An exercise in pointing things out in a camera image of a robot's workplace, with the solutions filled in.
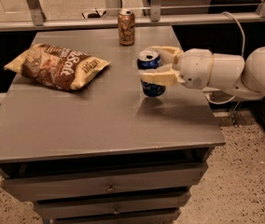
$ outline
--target wooden drawer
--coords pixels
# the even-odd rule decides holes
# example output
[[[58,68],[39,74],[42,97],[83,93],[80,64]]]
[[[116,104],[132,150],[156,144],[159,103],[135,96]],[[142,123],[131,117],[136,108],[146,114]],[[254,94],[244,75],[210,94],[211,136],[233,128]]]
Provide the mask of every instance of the wooden drawer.
[[[122,215],[125,213],[179,208],[189,199],[190,193],[183,189],[163,189],[130,192],[106,198],[106,195],[57,203],[36,203],[35,211],[45,219],[87,217],[99,215]]]
[[[171,164],[72,175],[7,179],[2,188],[22,202],[189,187],[207,169],[204,163]]]
[[[58,219],[53,224],[170,224],[180,215],[179,209],[132,213],[123,216]]]

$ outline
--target can top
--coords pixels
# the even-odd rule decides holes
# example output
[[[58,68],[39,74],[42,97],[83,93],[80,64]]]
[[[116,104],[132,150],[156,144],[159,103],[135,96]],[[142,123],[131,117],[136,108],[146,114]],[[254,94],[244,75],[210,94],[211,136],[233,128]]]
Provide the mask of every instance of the can top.
[[[129,15],[132,15],[133,12],[132,12],[131,10],[129,10],[129,9],[124,8],[124,9],[122,9],[122,10],[120,11],[119,14],[120,14],[120,15],[124,15],[124,16],[129,16]]]
[[[139,53],[138,59],[142,62],[151,62],[157,59],[159,56],[159,52],[155,49],[144,49]]]

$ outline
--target gray tabletop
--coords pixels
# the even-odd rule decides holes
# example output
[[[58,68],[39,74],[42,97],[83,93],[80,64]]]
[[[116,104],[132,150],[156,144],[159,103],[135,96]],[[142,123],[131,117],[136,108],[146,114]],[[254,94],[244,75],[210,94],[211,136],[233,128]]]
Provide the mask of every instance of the gray tabletop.
[[[110,67],[80,91],[16,76],[0,106],[0,162],[39,161],[223,145],[202,91],[177,85],[143,94],[136,58],[152,46],[179,47],[172,27],[136,28],[123,47],[117,29],[38,33],[34,43],[87,52]]]

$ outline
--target can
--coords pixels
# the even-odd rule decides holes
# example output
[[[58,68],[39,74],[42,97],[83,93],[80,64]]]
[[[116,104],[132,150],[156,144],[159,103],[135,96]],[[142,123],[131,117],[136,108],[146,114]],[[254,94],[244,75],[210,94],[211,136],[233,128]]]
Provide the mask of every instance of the can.
[[[156,49],[144,49],[139,53],[137,65],[140,70],[156,69],[162,66],[160,53]],[[141,80],[143,92],[146,96],[157,97],[166,90],[165,86],[147,83]]]
[[[134,43],[135,17],[131,10],[122,9],[118,14],[119,43],[130,46]]]

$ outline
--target brown snack bag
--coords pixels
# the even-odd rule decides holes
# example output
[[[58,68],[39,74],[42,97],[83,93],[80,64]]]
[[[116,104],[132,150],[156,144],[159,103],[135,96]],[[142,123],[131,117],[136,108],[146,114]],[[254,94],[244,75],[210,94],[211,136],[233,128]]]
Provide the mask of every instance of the brown snack bag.
[[[110,62],[48,44],[37,44],[27,49],[4,66],[58,90],[78,90],[90,82]]]

